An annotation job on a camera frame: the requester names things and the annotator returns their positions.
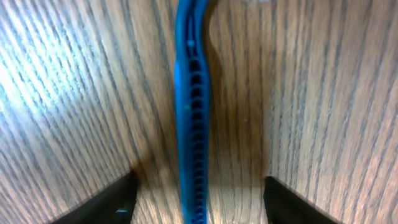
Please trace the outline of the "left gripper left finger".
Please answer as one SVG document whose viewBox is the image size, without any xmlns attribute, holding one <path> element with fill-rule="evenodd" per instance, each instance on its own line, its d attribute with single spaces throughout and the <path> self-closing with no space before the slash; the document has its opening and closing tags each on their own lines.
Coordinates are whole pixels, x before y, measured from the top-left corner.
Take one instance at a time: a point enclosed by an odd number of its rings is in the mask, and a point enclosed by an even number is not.
<svg viewBox="0 0 398 224">
<path fill-rule="evenodd" d="M 137 190 L 138 177 L 131 171 L 54 223 L 131 223 Z"/>
</svg>

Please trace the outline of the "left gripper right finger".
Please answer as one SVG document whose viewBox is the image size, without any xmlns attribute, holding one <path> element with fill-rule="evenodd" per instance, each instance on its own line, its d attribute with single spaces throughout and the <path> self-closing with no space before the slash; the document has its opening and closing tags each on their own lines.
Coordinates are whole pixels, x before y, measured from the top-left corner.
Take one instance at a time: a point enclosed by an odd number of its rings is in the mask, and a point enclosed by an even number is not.
<svg viewBox="0 0 398 224">
<path fill-rule="evenodd" d="M 268 223 L 338 223 L 332 216 L 300 197 L 279 179 L 267 176 L 264 182 L 263 199 Z"/>
</svg>

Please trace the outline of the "blue disposable razor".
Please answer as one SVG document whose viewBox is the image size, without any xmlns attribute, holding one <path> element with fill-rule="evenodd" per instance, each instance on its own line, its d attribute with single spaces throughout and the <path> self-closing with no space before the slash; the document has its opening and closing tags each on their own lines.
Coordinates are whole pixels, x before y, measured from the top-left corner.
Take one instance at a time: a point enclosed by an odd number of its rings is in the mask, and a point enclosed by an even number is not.
<svg viewBox="0 0 398 224">
<path fill-rule="evenodd" d="M 203 46 L 207 0 L 181 0 L 175 19 L 175 115 L 184 223 L 207 223 L 210 73 Z"/>
</svg>

